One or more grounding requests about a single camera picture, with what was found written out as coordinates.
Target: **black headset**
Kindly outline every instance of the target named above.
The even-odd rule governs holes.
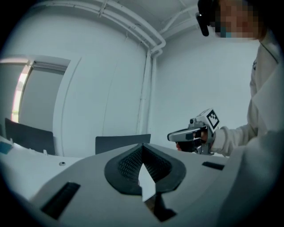
[[[257,0],[244,0],[250,5],[258,6]],[[196,19],[199,23],[201,32],[204,36],[209,36],[208,27],[214,27],[215,32],[219,33],[221,37],[225,34],[221,31],[220,22],[220,5],[219,0],[199,0],[198,1],[198,13]]]
[[[199,0],[198,13],[196,19],[199,23],[201,32],[204,36],[209,36],[208,26],[215,21],[215,12],[217,12],[218,0]]]

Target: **white lab coat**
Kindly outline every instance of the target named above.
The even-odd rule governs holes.
[[[248,123],[237,129],[222,127],[216,131],[211,150],[229,156],[232,151],[254,137],[268,131],[280,130],[284,116],[284,75],[281,49],[269,31],[260,43],[252,67],[250,82],[251,101],[248,107]]]

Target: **white table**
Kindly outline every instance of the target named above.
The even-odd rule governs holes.
[[[11,144],[0,137],[0,141]],[[18,144],[8,154],[0,153],[0,166],[8,187],[30,200],[51,178],[81,158],[46,155]]]

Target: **chair backrest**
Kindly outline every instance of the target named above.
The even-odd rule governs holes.
[[[12,138],[14,143],[25,148],[41,153],[43,153],[43,150],[46,150],[48,154],[55,155],[52,132],[15,123],[7,118],[5,119],[5,128],[8,140]]]
[[[150,143],[151,134],[119,136],[119,137],[96,137],[96,154],[111,151],[132,144]]]
[[[3,131],[2,131],[3,129],[2,129],[2,125],[0,124],[0,137],[2,137],[3,136]]]

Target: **ceiling pipe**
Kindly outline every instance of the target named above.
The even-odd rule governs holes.
[[[90,10],[90,9],[86,9],[85,7],[75,6],[75,8],[88,10],[88,11],[90,11],[90,12],[93,12],[93,13],[97,13],[97,14],[98,14],[97,11],[95,11],[95,10]],[[122,28],[124,28],[125,30],[127,30],[129,33],[131,33],[135,38],[137,38],[141,43],[143,43],[143,44],[149,49],[149,45],[146,44],[146,43],[144,42],[144,40],[142,40],[138,35],[136,35],[132,30],[130,30],[130,29],[129,29],[128,27],[126,27],[124,24],[122,24],[121,22],[117,21],[116,19],[114,19],[114,18],[111,17],[111,16],[108,16],[108,15],[103,14],[103,17],[105,17],[105,18],[107,18],[107,19],[109,19],[109,20],[111,20],[111,21],[117,23],[119,26],[121,26]]]
[[[103,2],[104,0],[93,0],[93,1],[97,1],[97,2]],[[150,50],[151,53],[154,53],[155,51],[162,49],[165,45],[166,45],[166,41],[165,39],[161,36],[161,34],[159,32],[157,32],[157,30],[155,28],[153,28],[147,21],[145,21],[142,17],[140,17],[139,15],[137,15],[136,13],[132,12],[130,9],[122,6],[121,4],[113,1],[113,0],[109,0],[107,2],[107,5],[118,9],[122,12],[124,12],[125,14],[127,14],[128,16],[132,17],[133,19],[137,20],[141,25],[143,25],[144,27],[146,27],[151,33],[153,33],[157,39],[159,39],[161,41],[161,43],[159,45],[157,45],[156,47],[154,47],[152,50]]]
[[[185,12],[188,12],[190,10],[193,10],[193,9],[196,9],[197,6],[191,6],[191,7],[188,7],[186,9],[183,9],[181,10],[180,12],[178,12],[177,14],[175,14],[170,20],[169,22],[167,23],[167,25],[160,31],[160,34],[163,34],[165,33],[169,28],[170,26],[175,22],[175,20],[183,13]]]
[[[101,17],[101,16],[102,16],[102,13],[103,13],[103,11],[104,11],[105,8],[106,8],[107,1],[108,1],[108,0],[104,0],[103,4],[102,4],[102,6],[101,6],[101,9],[99,10],[99,15],[98,15],[98,17]]]
[[[144,77],[143,77],[143,84],[142,84],[142,91],[141,91],[141,98],[140,98],[140,107],[138,113],[138,121],[137,121],[137,128],[136,128],[136,135],[145,134],[146,130],[144,130],[145,122],[145,114],[146,114],[146,99],[147,99],[147,90],[148,90],[148,83],[150,79],[150,64],[151,64],[151,52],[150,50],[147,51],[146,55],[146,64],[144,69]]]
[[[83,2],[78,2],[78,1],[44,1],[44,2],[40,2],[37,3],[33,6],[33,8],[35,7],[40,7],[40,6],[67,6],[67,7],[75,7],[75,8],[80,8],[80,9],[84,9],[87,11],[91,11],[94,12],[96,14],[99,14],[99,10],[100,7],[93,5],[93,4],[88,4],[88,3],[83,3]],[[113,17],[115,20],[112,19],[112,21],[115,21],[117,23],[116,20],[119,20],[121,22],[123,22],[124,24],[126,24],[127,26],[129,26],[130,28],[134,29],[137,33],[139,33],[143,38],[145,38],[152,46],[154,46],[154,48],[151,50],[151,53],[154,53],[158,50],[160,50],[162,48],[162,44],[157,45],[156,42],[149,36],[147,35],[141,28],[139,28],[138,26],[136,26],[134,23],[130,22],[129,20],[125,19],[124,17],[120,16],[117,13],[114,13],[110,10],[104,10],[102,13],[102,16],[106,17],[106,18],[110,18]]]
[[[172,35],[175,35],[177,33],[179,33],[180,31],[183,31],[189,27],[195,26],[196,24],[198,24],[197,20],[195,17],[191,18],[191,19],[187,19],[182,21],[179,24],[176,24],[174,26],[171,26],[169,30],[167,30],[164,34],[163,37],[165,39],[171,37]]]
[[[183,2],[183,0],[179,0],[179,2],[182,4],[183,7],[187,8],[187,5]]]
[[[154,56],[152,56],[152,75],[151,75],[151,89],[150,89],[150,100],[149,100],[149,112],[148,112],[148,122],[147,122],[147,132],[149,134],[153,134],[153,115],[152,112],[154,110],[155,105],[155,88],[156,88],[156,78],[157,78],[157,57],[163,53],[160,50]]]

